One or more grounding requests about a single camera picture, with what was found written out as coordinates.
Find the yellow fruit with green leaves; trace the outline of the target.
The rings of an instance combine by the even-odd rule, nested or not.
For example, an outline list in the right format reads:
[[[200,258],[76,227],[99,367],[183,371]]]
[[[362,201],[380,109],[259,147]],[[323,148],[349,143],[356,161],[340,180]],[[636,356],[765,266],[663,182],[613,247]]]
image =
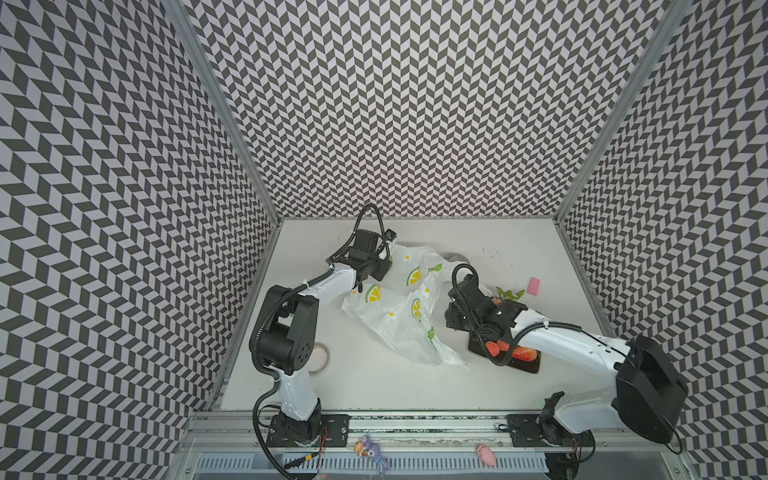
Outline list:
[[[501,287],[496,288],[496,297],[500,300],[512,300],[512,301],[520,301],[522,297],[525,295],[526,291],[524,289],[521,290],[505,290]]]

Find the white plastic bag fruit print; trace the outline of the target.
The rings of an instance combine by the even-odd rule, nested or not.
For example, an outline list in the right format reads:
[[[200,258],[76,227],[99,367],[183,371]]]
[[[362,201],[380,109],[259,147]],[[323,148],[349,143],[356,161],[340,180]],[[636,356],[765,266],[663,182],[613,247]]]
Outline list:
[[[344,298],[342,311],[410,361],[465,367],[467,363],[439,339],[435,327],[441,318],[436,305],[450,287],[458,263],[429,246],[394,245],[390,252],[392,267],[384,279],[364,281],[361,292]]]

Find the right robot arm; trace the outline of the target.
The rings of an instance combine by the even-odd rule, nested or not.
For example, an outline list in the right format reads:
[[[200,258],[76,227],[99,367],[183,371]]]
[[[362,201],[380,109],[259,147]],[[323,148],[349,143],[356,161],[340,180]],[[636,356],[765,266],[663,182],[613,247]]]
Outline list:
[[[656,444],[681,440],[677,423],[687,382],[653,339],[593,334],[518,301],[494,299],[482,291],[479,275],[468,263],[453,268],[448,297],[448,327],[467,332],[477,354],[492,364],[506,367],[517,348],[527,348],[599,380],[595,388],[557,391],[546,398],[534,420],[544,444],[561,446],[583,433],[621,428]]]

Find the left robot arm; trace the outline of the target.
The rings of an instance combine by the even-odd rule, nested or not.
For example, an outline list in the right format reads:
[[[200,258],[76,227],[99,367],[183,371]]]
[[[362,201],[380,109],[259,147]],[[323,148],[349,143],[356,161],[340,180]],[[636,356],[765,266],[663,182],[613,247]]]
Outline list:
[[[315,347],[320,306],[349,293],[361,293],[363,283],[381,281],[392,267],[390,247],[396,233],[384,227],[378,207],[364,205],[350,237],[327,258],[328,270],[296,287],[271,287],[265,296],[249,339],[256,370],[273,380],[273,386],[255,403],[260,417],[262,403],[276,395],[277,413],[265,427],[264,444],[270,447],[314,446],[330,432],[340,431],[340,416],[325,415],[315,393],[307,363]]]

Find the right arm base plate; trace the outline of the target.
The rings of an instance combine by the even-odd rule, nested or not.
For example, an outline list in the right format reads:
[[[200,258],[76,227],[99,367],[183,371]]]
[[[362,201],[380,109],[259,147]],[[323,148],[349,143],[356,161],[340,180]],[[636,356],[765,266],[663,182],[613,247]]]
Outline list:
[[[515,447],[566,447],[572,434],[557,421],[539,414],[508,414],[507,431]]]

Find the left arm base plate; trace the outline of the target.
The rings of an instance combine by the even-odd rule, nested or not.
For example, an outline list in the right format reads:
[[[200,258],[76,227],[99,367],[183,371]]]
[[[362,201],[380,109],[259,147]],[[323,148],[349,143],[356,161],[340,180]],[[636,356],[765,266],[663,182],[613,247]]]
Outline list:
[[[344,414],[321,413],[307,421],[298,421],[278,413],[268,428],[269,447],[318,448],[345,447],[348,442],[351,417]]]

